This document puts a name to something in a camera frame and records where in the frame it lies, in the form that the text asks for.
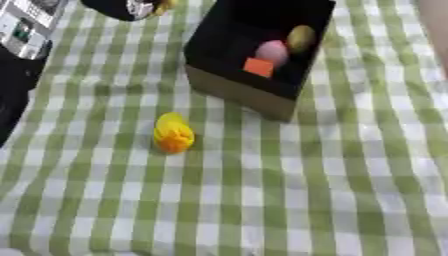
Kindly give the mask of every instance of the yellow potato toy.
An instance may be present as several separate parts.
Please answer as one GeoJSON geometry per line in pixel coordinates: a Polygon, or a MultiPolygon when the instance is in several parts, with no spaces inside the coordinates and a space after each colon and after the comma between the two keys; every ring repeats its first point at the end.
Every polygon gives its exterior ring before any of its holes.
{"type": "Polygon", "coordinates": [[[293,53],[302,53],[316,39],[316,33],[309,26],[297,26],[289,33],[287,44],[293,53]]]}
{"type": "Polygon", "coordinates": [[[157,120],[154,142],[164,152],[174,154],[187,150],[194,142],[194,133],[178,113],[166,113],[157,120]]]}

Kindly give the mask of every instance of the pink ball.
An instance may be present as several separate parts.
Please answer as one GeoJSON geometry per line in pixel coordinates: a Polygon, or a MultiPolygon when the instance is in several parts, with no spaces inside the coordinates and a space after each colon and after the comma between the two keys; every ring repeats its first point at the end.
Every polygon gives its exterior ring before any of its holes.
{"type": "Polygon", "coordinates": [[[258,47],[255,56],[258,59],[272,61],[274,67],[279,67],[288,61],[288,49],[280,40],[268,41],[258,47]]]}

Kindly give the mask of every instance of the cardboard box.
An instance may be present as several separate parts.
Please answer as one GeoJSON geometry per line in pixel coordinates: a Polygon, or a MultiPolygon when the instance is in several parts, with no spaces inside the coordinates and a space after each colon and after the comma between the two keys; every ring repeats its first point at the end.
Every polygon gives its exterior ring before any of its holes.
{"type": "Polygon", "coordinates": [[[334,6],[330,0],[217,0],[185,47],[191,86],[289,121],[334,6]],[[316,32],[306,52],[291,55],[272,78],[243,70],[261,43],[286,40],[298,25],[316,32]]]}

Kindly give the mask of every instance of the yellow toy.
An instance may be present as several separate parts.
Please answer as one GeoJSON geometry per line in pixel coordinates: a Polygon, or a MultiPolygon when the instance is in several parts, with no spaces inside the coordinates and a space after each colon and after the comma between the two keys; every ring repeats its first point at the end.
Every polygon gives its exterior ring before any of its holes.
{"type": "Polygon", "coordinates": [[[178,113],[162,115],[154,128],[154,142],[164,152],[180,153],[194,142],[194,133],[178,113]]]}
{"type": "Polygon", "coordinates": [[[177,0],[162,0],[154,14],[162,16],[166,11],[173,9],[177,5],[177,0]]]}
{"type": "Polygon", "coordinates": [[[316,39],[314,30],[305,25],[295,27],[289,33],[287,44],[293,53],[304,52],[316,39]]]}

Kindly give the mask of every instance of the tablecloth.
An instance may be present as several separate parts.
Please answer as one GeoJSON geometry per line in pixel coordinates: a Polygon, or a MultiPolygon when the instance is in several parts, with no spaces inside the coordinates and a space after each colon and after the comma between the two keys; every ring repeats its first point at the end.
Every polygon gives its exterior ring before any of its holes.
{"type": "Polygon", "coordinates": [[[289,124],[191,90],[183,44],[211,4],[126,23],[69,3],[0,151],[0,247],[448,255],[448,85],[413,1],[338,0],[289,124]],[[151,143],[169,111],[197,136],[183,154],[151,143]]]}

